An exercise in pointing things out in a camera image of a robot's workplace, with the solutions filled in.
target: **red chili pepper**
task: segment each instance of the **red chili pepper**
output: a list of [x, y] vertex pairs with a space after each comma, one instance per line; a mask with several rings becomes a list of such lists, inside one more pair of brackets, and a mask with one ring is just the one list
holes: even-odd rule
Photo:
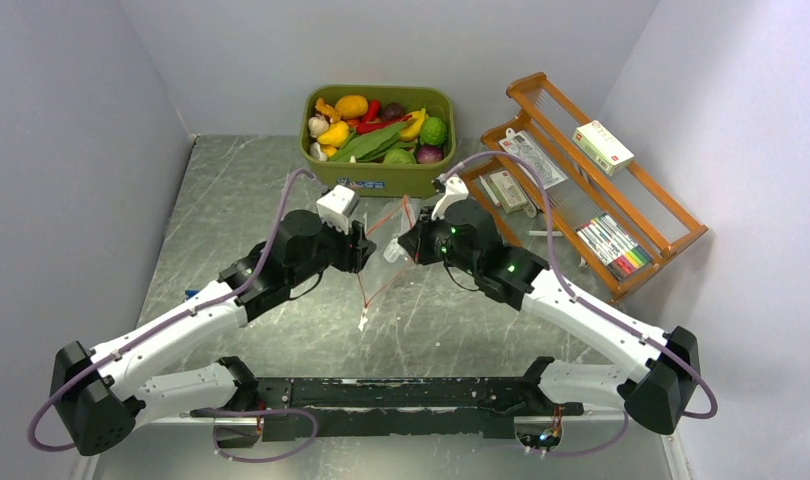
[[376, 130], [384, 128], [384, 127], [386, 127], [388, 125], [392, 125], [392, 124], [394, 124], [396, 122], [404, 122], [404, 121], [408, 120], [409, 118], [411, 118], [411, 115], [405, 115], [402, 118], [397, 118], [396, 120], [391, 120], [389, 122], [362, 123], [362, 124], [358, 125], [357, 127], [355, 127], [355, 133], [357, 133], [358, 135], [363, 135], [365, 133], [375, 132]]
[[378, 100], [372, 100], [367, 108], [367, 113], [361, 117], [361, 123], [369, 123], [375, 120], [376, 117], [378, 117], [379, 110], [381, 110], [381, 102]]

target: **garlic bulb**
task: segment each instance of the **garlic bulb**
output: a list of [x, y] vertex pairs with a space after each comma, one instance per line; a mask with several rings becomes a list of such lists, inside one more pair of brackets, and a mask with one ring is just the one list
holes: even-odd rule
[[314, 115], [308, 119], [308, 130], [311, 131], [311, 138], [317, 138], [328, 130], [328, 120], [322, 115]]
[[311, 156], [314, 157], [315, 159], [317, 159], [317, 161], [320, 161], [320, 162], [327, 162], [328, 161], [328, 155], [326, 155], [325, 152], [323, 152], [322, 145], [320, 145], [319, 142], [312, 143], [310, 150], [311, 150]]

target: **plastic bin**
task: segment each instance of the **plastic bin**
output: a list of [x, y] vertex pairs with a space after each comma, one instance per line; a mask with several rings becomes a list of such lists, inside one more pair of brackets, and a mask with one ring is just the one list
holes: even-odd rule
[[[334, 105], [344, 95], [362, 95], [367, 100], [378, 100], [382, 105], [398, 102], [406, 112], [426, 107], [431, 117], [439, 117], [449, 127], [449, 138], [443, 147], [446, 154], [432, 165], [384, 165], [381, 163], [340, 163], [320, 162], [308, 154], [313, 143], [308, 132], [308, 118], [315, 115], [314, 103], [322, 97], [329, 105]], [[308, 96], [302, 115], [300, 148], [308, 161], [311, 171], [328, 186], [344, 185], [365, 197], [431, 197], [436, 192], [432, 181], [450, 167], [455, 155], [455, 122], [452, 117], [452, 102], [433, 88], [388, 87], [374, 85], [329, 85]]]

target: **wooden shelf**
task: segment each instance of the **wooden shelf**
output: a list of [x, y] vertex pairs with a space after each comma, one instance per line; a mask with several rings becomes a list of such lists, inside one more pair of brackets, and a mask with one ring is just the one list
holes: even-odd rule
[[[564, 234], [591, 269], [608, 286], [612, 302], [636, 291], [708, 230], [658, 185], [637, 162], [632, 162], [626, 167], [626, 171], [687, 230], [687, 233], [677, 239], [668, 241], [664, 233], [612, 183], [611, 178], [589, 161], [573, 143], [571, 135], [575, 128], [590, 123], [591, 120], [549, 82], [545, 74], [537, 73], [515, 81], [509, 85], [506, 94], [520, 105], [520, 112], [509, 122], [485, 132], [481, 138], [482, 143], [491, 150], [502, 151], [498, 142], [506, 137], [506, 129], [528, 132], [567, 175], [567, 181], [574, 182], [598, 210], [609, 214], [651, 257], [649, 264], [628, 277], [618, 279], [578, 238], [573, 225], [568, 224], [561, 215], [553, 215], [553, 228]], [[493, 204], [475, 187], [475, 181], [480, 175], [503, 168], [517, 179], [529, 197], [543, 210], [541, 195], [534, 184], [520, 167], [508, 158], [492, 157], [486, 164], [465, 171], [461, 178], [470, 192], [476, 192], [474, 193], [476, 200], [492, 212], [497, 227], [505, 238], [513, 244], [520, 245], [519, 239]]]

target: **wall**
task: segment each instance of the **wall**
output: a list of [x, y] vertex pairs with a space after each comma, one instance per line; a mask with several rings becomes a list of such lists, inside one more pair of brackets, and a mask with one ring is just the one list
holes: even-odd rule
[[810, 0], [662, 0], [600, 118], [712, 229], [630, 305], [700, 338], [696, 478], [810, 479]]
[[544, 71], [596, 112], [657, 0], [122, 0], [196, 133], [296, 135], [332, 84], [433, 86], [470, 137], [516, 112]]
[[0, 479], [68, 478], [28, 421], [61, 346], [134, 326], [189, 148], [116, 2], [0, 1]]

